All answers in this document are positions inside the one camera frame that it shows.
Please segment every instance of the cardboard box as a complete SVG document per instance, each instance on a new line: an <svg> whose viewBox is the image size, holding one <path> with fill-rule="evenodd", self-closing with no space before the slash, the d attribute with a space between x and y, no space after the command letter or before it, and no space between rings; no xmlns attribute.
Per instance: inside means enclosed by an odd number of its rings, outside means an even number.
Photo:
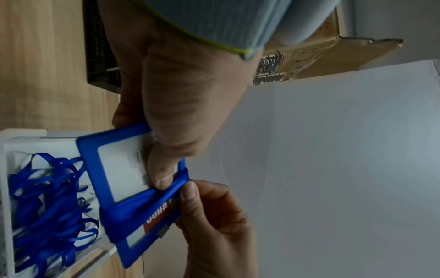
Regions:
<svg viewBox="0 0 440 278"><path fill-rule="evenodd" d="M360 66L402 47L403 39L373 40L344 37L345 23L338 7L305 42L285 46L266 44L252 85L356 71Z"/></svg>

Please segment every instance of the wooden surface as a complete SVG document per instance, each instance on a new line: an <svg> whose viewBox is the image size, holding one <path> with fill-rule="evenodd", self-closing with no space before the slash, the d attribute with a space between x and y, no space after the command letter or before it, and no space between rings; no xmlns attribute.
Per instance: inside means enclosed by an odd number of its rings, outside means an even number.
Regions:
<svg viewBox="0 0 440 278"><path fill-rule="evenodd" d="M82 18L81 0L0 0L0 130L112 128L118 96L87 84ZM92 277L141 278L142 258Z"/></svg>

